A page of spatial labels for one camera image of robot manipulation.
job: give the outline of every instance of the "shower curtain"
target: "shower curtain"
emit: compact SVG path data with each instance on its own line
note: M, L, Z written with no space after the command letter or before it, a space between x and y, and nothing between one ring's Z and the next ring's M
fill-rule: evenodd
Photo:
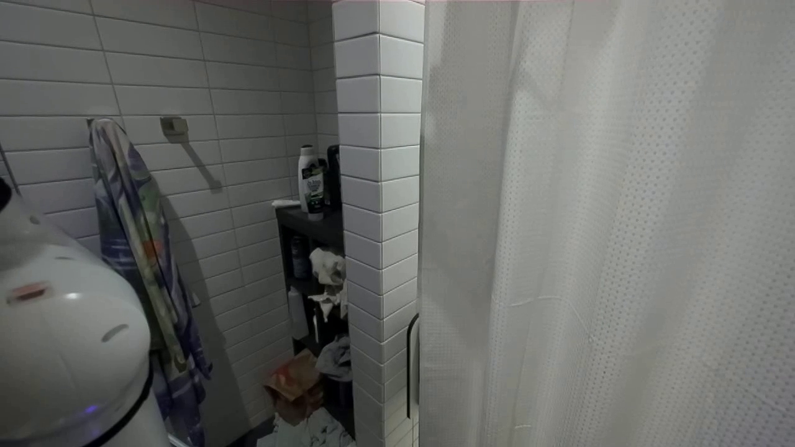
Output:
M433 447L795 445L795 3L428 3Z

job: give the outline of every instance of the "white object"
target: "white object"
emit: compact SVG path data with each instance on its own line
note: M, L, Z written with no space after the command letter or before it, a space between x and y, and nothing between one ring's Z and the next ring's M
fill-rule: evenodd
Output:
M328 287L343 287L344 286L344 257L332 252L332 251L322 251L322 249L312 249L308 252L311 262L312 262L312 276L318 277L318 283L328 286Z
M348 316L348 293L338 291L338 293L328 293L322 291L320 295L308 295L311 300L315 300L322 311L322 323L328 323L328 313L340 305L340 318Z
M291 313L294 341L303 341L308 334L308 323L305 323L303 295L295 287L289 291L289 313Z
M166 442L146 393L149 326L137 293L19 199L0 211L0 445Z
M322 344L315 369L336 383L349 383L349 338Z
M297 199L308 218L322 218L322 169L311 144L303 144L297 156Z
M425 7L420 445L793 447L795 3Z
M272 416L272 432L260 437L255 447L356 447L344 426L322 408L297 424Z

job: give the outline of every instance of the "bottle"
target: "bottle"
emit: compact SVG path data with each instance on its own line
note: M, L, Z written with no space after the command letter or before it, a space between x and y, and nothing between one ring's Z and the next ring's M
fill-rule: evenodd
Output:
M308 338L303 295L301 295L295 287L289 291L289 313L291 313L291 333L294 333L294 341Z
M303 144L297 156L297 199L301 199L301 209L311 220L322 218L322 203L325 203L322 161L318 158L311 144Z
M330 211L343 209L343 189L340 189L340 147L332 144L325 152L328 170L325 170L325 199Z

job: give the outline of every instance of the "white tile wall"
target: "white tile wall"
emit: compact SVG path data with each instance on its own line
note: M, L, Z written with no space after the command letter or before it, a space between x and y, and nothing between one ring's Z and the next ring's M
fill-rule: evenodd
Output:
M340 0L332 15L357 442L412 447L425 4Z
M330 41L328 3L0 0L0 144L26 200L96 251L85 120L115 117L190 241L185 281L217 362L209 445L270 415L260 380L291 354L269 200L294 190L301 141L336 141L336 127L315 134L315 97L322 122L336 117ZM163 138L158 113L185 117L219 190Z
M332 56L332 9L330 0L311 3L311 34L312 41L312 92L315 92L315 122L318 122L318 149L325 152L338 144L338 94L336 94L336 56Z

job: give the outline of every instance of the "plastic container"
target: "plastic container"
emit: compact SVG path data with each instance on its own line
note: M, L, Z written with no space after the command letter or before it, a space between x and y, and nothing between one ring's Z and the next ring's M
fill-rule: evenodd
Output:
M297 156L297 199L308 218L320 220L325 211L325 169L311 144Z

